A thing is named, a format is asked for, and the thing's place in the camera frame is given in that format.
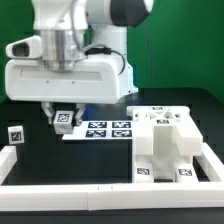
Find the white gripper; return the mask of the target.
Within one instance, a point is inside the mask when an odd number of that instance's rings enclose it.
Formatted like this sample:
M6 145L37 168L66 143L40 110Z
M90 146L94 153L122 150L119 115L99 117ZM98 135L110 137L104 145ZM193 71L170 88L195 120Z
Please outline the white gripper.
M114 104L125 95L121 70L116 55L90 55L70 72L46 70L37 60L10 60L5 68L6 94L11 100L42 102L50 125L55 116L52 102L77 103L73 121L80 126L85 104Z

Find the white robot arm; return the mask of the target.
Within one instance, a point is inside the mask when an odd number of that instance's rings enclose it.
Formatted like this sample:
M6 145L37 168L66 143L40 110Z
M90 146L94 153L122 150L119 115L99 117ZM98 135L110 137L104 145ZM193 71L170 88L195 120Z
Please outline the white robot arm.
M115 104L135 93L127 30L150 15L154 0L31 0L35 34L6 47L7 96L37 101L48 117L54 103Z

